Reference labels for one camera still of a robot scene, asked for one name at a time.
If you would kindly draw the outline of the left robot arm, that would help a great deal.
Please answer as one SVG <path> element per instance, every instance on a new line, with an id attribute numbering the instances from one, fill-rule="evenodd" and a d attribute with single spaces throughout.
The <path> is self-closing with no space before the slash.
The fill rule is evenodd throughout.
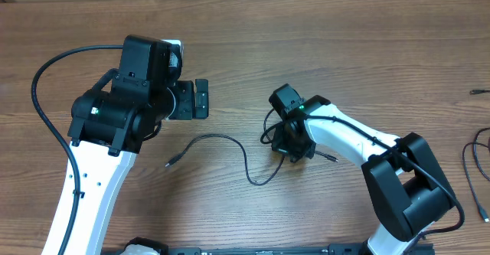
<path id="1" fill-rule="evenodd" d="M 119 190 L 144 141 L 162 121 L 206 119 L 205 79 L 181 80 L 179 40 L 129 35 L 119 67 L 106 72 L 72 105 L 67 172 L 42 252 L 99 254 Z"/>

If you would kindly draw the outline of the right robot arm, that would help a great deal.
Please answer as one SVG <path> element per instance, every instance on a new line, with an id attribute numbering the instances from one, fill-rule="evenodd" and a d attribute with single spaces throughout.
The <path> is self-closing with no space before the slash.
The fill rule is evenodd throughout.
<path id="1" fill-rule="evenodd" d="M 317 145 L 324 145 L 363 173 L 380 224 L 364 242 L 329 244 L 327 254 L 435 252 L 420 240 L 436 233 L 431 225 L 461 205 L 422 136 L 379 132 L 322 96 L 305 100 L 288 84 L 274 90 L 269 103 L 281 120 L 264 131 L 263 144 L 291 162 L 312 158 Z"/>

